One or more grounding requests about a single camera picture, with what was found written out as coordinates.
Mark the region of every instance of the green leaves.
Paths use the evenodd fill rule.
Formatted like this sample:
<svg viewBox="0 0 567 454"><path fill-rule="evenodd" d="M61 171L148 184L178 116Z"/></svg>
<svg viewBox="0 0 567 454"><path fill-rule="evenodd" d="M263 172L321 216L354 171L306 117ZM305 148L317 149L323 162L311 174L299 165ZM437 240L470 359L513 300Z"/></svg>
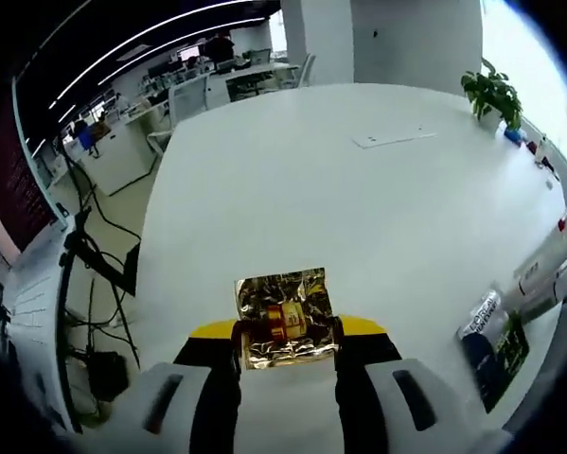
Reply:
<svg viewBox="0 0 567 454"><path fill-rule="evenodd" d="M487 76L481 73L467 71L460 83L472 104L472 112L478 119L488 114L493 108L498 109L502 119L512 130L521 127L521 112L523 108L512 85L506 83L508 75L497 73L495 67L486 59L483 65L489 70Z"/></svg>
<svg viewBox="0 0 567 454"><path fill-rule="evenodd" d="M489 70L489 73L495 74L495 67L489 62L489 60L481 58L483 65Z"/></svg>

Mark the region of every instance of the potted plant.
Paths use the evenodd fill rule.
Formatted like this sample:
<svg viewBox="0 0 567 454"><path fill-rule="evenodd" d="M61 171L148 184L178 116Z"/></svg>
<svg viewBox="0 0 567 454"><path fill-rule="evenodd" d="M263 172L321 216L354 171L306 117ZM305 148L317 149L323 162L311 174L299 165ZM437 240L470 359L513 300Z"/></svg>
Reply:
<svg viewBox="0 0 567 454"><path fill-rule="evenodd" d="M467 73L462 76L464 92L472 104L472 112L481 126L489 131L496 131L503 119L511 130L521 127L521 102L517 91L507 83L508 76L498 73L495 67L483 59L483 65L489 70L484 76L481 73Z"/></svg>

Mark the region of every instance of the white bottle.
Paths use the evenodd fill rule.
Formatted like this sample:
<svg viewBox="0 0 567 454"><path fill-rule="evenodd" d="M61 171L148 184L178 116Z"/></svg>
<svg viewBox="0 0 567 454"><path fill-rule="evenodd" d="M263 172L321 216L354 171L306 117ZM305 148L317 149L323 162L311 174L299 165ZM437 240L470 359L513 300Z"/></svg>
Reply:
<svg viewBox="0 0 567 454"><path fill-rule="evenodd" d="M541 137L540 143L538 144L538 149L536 149L536 164L541 165L544 158L547 158L550 154L550 143L546 134Z"/></svg>
<svg viewBox="0 0 567 454"><path fill-rule="evenodd" d="M552 275L567 260L567 209L565 216L538 248L519 279L523 294L530 293L542 280Z"/></svg>

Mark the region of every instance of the food package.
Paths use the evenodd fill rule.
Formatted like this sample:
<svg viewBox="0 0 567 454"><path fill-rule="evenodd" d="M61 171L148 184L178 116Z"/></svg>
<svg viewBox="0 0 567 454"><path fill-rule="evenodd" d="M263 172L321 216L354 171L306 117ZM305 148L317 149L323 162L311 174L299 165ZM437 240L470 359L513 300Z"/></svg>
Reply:
<svg viewBox="0 0 567 454"><path fill-rule="evenodd" d="M516 311L506 312L502 293L490 288L470 311L457 335L489 413L529 353L521 317Z"/></svg>
<svg viewBox="0 0 567 454"><path fill-rule="evenodd" d="M329 358L337 349L325 269L241 279L235 291L246 369Z"/></svg>

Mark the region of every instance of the white pillar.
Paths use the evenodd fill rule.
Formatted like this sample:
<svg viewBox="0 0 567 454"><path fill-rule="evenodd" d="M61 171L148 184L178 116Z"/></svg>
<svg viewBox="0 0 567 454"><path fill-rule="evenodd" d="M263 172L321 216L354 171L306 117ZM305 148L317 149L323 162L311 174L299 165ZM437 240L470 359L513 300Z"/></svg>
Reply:
<svg viewBox="0 0 567 454"><path fill-rule="evenodd" d="M230 39L235 45L235 54L241 55L248 50L270 49L271 30L268 21L260 26L248 26L230 30Z"/></svg>
<svg viewBox="0 0 567 454"><path fill-rule="evenodd" d="M354 45L350 0L281 0L291 63L316 56L312 84L354 81Z"/></svg>

